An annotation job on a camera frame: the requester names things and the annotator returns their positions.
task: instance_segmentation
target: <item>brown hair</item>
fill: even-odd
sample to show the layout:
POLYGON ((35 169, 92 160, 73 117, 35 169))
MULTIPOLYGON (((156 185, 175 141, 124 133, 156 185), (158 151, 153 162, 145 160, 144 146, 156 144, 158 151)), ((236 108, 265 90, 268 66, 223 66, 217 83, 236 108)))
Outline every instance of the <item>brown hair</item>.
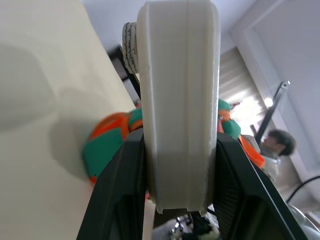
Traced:
POLYGON ((278 144, 285 146, 285 149, 279 154, 280 156, 289 156, 295 151, 297 142, 290 133, 275 129, 271 130, 268 136, 275 138, 278 144))

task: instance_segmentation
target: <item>ceiling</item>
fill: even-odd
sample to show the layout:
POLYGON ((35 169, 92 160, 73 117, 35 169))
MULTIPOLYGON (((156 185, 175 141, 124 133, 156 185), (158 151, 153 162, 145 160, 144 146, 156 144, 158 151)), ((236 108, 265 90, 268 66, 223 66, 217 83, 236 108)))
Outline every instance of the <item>ceiling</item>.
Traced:
MULTIPOLYGON (((91 23, 107 51, 122 41, 125 23, 136 22, 140 8, 146 0, 80 0, 90 17, 91 23)), ((256 0, 212 0, 220 19, 221 31, 225 33, 245 14, 256 0)))

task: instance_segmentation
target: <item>white plastic part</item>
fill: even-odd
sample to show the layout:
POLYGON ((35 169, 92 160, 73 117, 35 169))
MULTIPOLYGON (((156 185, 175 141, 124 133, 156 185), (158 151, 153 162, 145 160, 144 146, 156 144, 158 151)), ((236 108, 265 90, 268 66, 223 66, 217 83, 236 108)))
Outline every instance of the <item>white plastic part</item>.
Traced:
POLYGON ((147 2, 138 14, 148 188, 159 212, 212 200, 220 35, 209 0, 147 2))

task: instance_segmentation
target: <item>orange and green object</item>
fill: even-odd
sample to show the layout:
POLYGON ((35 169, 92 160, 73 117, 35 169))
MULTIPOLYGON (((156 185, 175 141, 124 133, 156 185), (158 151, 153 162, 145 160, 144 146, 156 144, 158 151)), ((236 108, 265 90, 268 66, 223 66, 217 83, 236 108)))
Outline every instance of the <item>orange and green object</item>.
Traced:
POLYGON ((107 116, 92 131, 83 148, 87 173, 93 183, 111 161, 130 132, 142 128, 142 110, 118 112, 107 116))
POLYGON ((218 132, 226 133, 234 139, 238 139, 247 157, 255 165, 262 169, 262 167, 265 165, 264 158, 251 146, 251 144, 244 137, 241 137, 241 128, 236 123, 236 121, 231 118, 231 110, 232 106, 229 103, 219 99, 217 123, 218 132))

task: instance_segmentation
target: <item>white wall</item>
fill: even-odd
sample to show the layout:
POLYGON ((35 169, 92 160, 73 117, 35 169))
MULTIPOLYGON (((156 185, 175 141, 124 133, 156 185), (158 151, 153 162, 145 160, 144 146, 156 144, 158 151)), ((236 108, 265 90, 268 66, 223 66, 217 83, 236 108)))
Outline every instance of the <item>white wall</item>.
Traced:
POLYGON ((92 192, 82 146, 134 105, 78 1, 0 5, 0 239, 76 239, 92 192))
POLYGON ((280 78, 291 82, 287 101, 299 119, 286 118, 286 105, 281 111, 288 128, 294 121, 301 122, 309 138, 302 142, 297 136, 299 145, 312 147, 301 155, 309 170, 320 168, 319 9, 318 0, 285 1, 255 26, 280 78))

